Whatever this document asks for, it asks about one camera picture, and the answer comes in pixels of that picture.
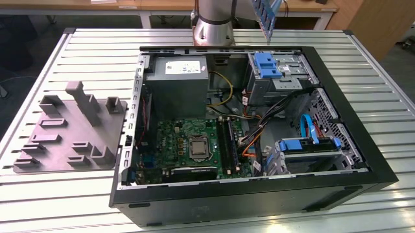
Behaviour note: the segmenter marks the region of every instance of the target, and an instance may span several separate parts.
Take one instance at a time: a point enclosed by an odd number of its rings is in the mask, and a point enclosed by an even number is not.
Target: power supply label
[[[200,74],[199,61],[172,61],[165,63],[165,74]]]

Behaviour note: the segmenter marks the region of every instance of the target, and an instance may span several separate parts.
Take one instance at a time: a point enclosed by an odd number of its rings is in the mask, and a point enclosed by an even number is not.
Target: green circuit board
[[[231,125],[235,138],[239,138],[243,133],[240,120],[233,120]],[[199,138],[207,139],[208,158],[205,159],[191,158],[189,141]],[[213,166],[217,167],[217,179],[249,177],[251,165],[248,161],[240,164],[240,171],[237,173],[231,175],[223,173],[219,143],[215,119],[160,121],[157,124],[155,167]],[[145,173],[148,183],[161,183],[160,173],[156,169]]]

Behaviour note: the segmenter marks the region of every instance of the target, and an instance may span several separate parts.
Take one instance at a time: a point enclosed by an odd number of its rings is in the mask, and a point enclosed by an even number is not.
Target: white sticker
[[[119,9],[136,9],[136,6],[119,6]]]
[[[283,70],[283,71],[289,71],[288,66],[280,66],[280,67],[277,67],[277,68],[279,68],[279,70]]]
[[[199,61],[175,61],[165,63],[165,74],[200,74]]]
[[[253,161],[253,167],[257,171],[260,171],[260,164],[256,160]]]
[[[248,97],[241,98],[241,104],[248,106]]]
[[[321,11],[336,11],[337,9],[336,8],[325,8],[325,9],[321,9]]]

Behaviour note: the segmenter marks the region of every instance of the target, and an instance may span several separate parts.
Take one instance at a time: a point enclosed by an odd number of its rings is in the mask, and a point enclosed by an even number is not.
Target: cpu socket
[[[189,158],[205,159],[208,158],[208,138],[205,136],[191,136],[189,142]]]

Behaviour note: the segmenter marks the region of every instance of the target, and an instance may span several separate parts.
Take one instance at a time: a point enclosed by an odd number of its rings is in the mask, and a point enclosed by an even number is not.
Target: yellow wire
[[[231,92],[229,92],[228,98],[224,101],[221,101],[220,103],[208,104],[208,107],[212,107],[212,106],[219,106],[219,105],[224,104],[225,102],[228,102],[231,100],[232,95],[233,95],[233,86],[232,86],[229,80],[227,79],[227,77],[223,76],[220,73],[217,73],[216,71],[212,71],[212,70],[209,71],[209,73],[217,74],[227,81],[227,83],[229,84],[229,88],[231,88]]]

